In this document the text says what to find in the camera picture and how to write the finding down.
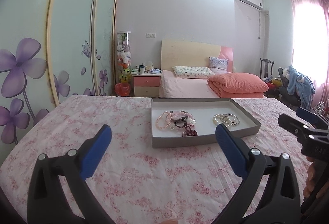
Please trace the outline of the person's left hand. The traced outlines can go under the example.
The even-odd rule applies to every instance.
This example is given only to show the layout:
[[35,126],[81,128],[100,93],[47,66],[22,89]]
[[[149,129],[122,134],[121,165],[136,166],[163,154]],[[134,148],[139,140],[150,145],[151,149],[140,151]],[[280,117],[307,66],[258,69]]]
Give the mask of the person's left hand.
[[179,218],[168,219],[159,224],[178,224]]

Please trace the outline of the person's right hand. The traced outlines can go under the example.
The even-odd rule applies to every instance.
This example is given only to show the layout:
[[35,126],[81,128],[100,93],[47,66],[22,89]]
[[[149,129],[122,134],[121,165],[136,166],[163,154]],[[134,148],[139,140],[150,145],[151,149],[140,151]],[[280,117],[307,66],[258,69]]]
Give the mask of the person's right hand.
[[[311,193],[315,189],[315,176],[316,176],[316,169],[315,169],[315,164],[314,158],[311,157],[306,157],[306,159],[311,162],[311,165],[309,166],[307,170],[307,179],[306,179],[306,186],[303,189],[303,196],[304,198],[308,198]],[[316,194],[316,198],[319,199],[321,198],[327,191],[328,189],[328,182],[319,190],[319,192]]]

